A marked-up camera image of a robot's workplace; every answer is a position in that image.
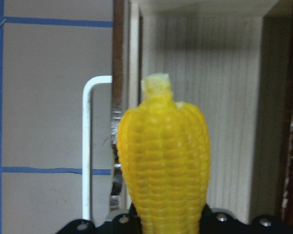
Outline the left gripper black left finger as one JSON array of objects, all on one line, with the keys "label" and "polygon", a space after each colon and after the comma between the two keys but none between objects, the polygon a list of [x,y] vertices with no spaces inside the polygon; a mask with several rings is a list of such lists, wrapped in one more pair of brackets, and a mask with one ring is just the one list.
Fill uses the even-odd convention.
[{"label": "left gripper black left finger", "polygon": [[101,226],[86,219],[75,219],[63,226],[57,234],[142,234],[141,220],[133,203],[126,213],[108,218]]}]

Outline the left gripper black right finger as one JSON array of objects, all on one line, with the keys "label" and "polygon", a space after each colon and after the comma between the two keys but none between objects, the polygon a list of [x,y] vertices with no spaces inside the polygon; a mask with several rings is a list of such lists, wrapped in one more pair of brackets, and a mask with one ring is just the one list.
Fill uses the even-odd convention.
[{"label": "left gripper black right finger", "polygon": [[255,217],[250,224],[239,221],[230,211],[204,206],[200,220],[202,234],[293,234],[293,227],[271,215]]}]

